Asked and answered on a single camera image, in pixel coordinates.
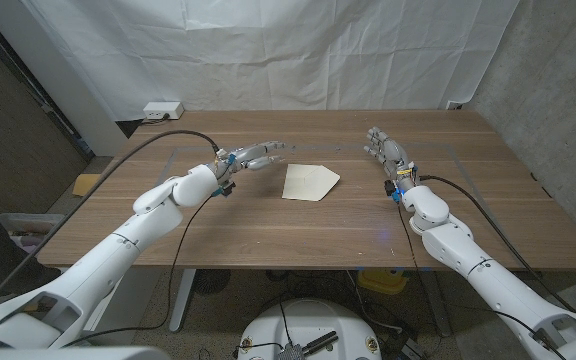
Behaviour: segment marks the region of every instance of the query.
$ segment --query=connector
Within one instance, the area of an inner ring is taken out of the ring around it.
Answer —
[[[160,120],[168,114],[169,119],[175,120],[181,117],[184,112],[184,107],[179,101],[171,102],[149,102],[144,108],[146,119]]]

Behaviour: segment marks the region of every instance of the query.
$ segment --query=table leg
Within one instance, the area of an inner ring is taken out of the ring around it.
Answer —
[[[440,335],[444,337],[452,335],[450,322],[448,321],[448,312],[443,303],[441,289],[439,289],[439,283],[437,282],[437,275],[434,271],[420,271],[419,277],[424,285],[426,295],[428,295],[430,310],[432,311]]]
[[[170,317],[170,324],[168,325],[168,328],[172,332],[178,332],[181,330],[196,272],[197,269],[184,269],[181,274],[181,281],[179,282],[179,289],[177,290],[177,299],[175,300],[175,305],[172,309],[172,316]]]

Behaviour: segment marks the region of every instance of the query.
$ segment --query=yellow box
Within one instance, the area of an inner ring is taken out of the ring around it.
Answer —
[[[75,187],[72,189],[73,195],[84,196],[99,180],[100,174],[81,174],[75,180]]]
[[[395,295],[399,294],[408,282],[408,278],[403,275],[403,271],[394,269],[361,270],[358,283],[369,290]]]

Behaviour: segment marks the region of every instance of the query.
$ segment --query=paper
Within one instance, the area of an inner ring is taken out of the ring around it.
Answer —
[[[319,201],[339,181],[339,175],[321,165],[288,164],[284,199]]]
[[[518,0],[20,0],[115,121],[187,110],[445,109]]]

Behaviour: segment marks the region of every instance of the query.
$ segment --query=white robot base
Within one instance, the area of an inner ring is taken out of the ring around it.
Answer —
[[[332,331],[336,332],[338,340],[306,354],[309,360],[381,359],[375,333],[364,320],[345,307],[319,299],[295,299],[283,302],[282,305],[293,345],[304,348],[313,340]],[[253,320],[244,331],[240,345],[265,343],[278,343],[290,348],[280,305],[264,311]],[[304,355],[288,355],[288,350],[284,354],[280,352],[277,345],[239,348],[238,359],[304,359]]]

